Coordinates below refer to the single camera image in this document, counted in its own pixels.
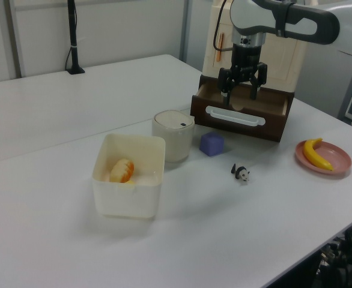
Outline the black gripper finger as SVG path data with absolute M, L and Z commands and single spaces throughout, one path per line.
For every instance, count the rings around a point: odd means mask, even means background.
M 223 103 L 229 106 L 231 91 L 238 85 L 231 69 L 221 68 L 218 75 L 218 90 L 223 97 Z
M 267 81 L 267 64 L 259 62 L 252 67 L 249 82 L 252 85 L 250 90 L 250 99 L 255 100 L 260 87 L 266 84 Z

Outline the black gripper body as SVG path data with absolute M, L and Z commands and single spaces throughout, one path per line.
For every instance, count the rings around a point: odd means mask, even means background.
M 232 47 L 231 72 L 235 83 L 251 82 L 258 71 L 262 46 L 244 47 L 234 44 Z

